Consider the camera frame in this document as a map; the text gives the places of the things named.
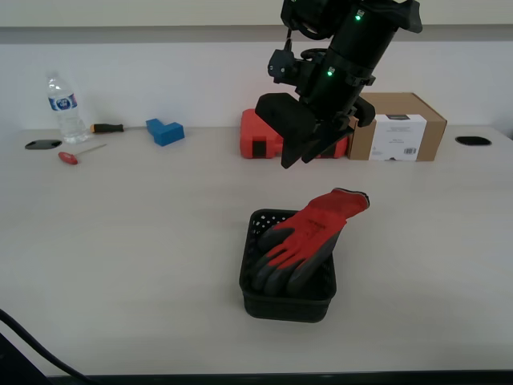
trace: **plastic bottle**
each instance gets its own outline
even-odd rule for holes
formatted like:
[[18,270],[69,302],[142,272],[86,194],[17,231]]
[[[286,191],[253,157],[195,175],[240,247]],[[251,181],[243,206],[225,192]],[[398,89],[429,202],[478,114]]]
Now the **plastic bottle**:
[[65,142],[78,144],[90,138],[91,134],[86,125],[80,119],[79,109],[75,94],[67,83],[59,77],[57,72],[49,72],[46,75],[46,93],[54,110],[59,129]]

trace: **black basket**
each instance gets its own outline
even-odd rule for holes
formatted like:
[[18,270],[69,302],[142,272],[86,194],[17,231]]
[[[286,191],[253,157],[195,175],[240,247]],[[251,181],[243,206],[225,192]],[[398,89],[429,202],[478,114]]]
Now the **black basket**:
[[293,216],[296,211],[263,209],[249,220],[244,258],[240,269],[240,288],[244,294],[244,308],[255,318],[280,321],[320,322],[326,316],[331,299],[337,292],[333,255],[324,262],[301,292],[291,298],[283,291],[277,297],[268,297],[251,287],[251,268],[261,257],[257,241],[267,229]]

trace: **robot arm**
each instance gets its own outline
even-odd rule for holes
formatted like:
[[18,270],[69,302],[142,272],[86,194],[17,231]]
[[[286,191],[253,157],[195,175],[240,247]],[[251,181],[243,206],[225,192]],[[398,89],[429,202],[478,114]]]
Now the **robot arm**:
[[[269,63],[274,83],[296,87],[290,94],[260,97],[256,113],[284,138],[281,164],[300,158],[309,163],[353,133],[351,116],[364,127],[374,107],[360,97],[373,84],[378,65],[399,28],[422,32],[420,4],[415,0],[285,0],[281,18],[289,28],[283,50]],[[311,49],[296,59],[291,34],[299,30],[313,40],[333,40],[328,49]]]

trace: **red glove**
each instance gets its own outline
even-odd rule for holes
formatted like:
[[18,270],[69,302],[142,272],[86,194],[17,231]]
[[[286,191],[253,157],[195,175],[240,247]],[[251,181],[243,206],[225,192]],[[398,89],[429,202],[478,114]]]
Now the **red glove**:
[[297,294],[333,252],[346,220],[369,207],[363,192],[336,188],[273,226],[258,241],[268,253],[253,267],[253,289],[274,296],[286,284],[288,294]]

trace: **blue plastic piece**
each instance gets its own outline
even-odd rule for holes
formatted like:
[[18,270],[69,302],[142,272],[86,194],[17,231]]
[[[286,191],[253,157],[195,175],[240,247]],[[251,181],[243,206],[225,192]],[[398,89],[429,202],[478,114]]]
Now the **blue plastic piece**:
[[160,120],[152,119],[146,122],[146,127],[155,143],[162,147],[185,138],[184,126],[178,123],[165,126]]

